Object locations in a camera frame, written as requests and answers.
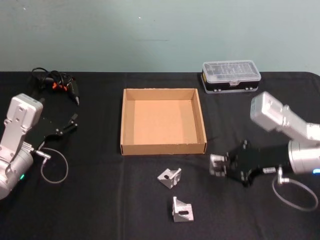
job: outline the wall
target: wall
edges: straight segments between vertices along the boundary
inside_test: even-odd
[[[320,74],[317,0],[0,0],[0,71]]]

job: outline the table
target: table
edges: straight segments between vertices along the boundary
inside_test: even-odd
[[[62,184],[46,183],[35,157],[26,177],[0,202],[1,240],[208,240],[319,239],[320,211],[300,212],[273,193],[273,175],[244,188],[209,175],[208,155],[121,156],[120,122],[124,88],[197,88],[207,136],[207,153],[224,154],[248,139],[266,147],[289,139],[250,120],[253,96],[268,91],[308,122],[320,123],[320,77],[309,72],[262,72],[257,92],[205,94],[198,73],[74,72],[80,90],[76,107],[64,94],[44,92],[42,115],[58,124],[74,112],[78,130],[49,147],[69,162]],[[26,90],[27,72],[0,73],[0,116],[12,96]],[[167,189],[157,180],[166,168],[182,168],[181,181]],[[48,178],[64,174],[52,158]],[[320,196],[320,176],[292,176]],[[312,197],[291,186],[281,190],[296,203]],[[191,203],[194,222],[174,223],[172,198]]]

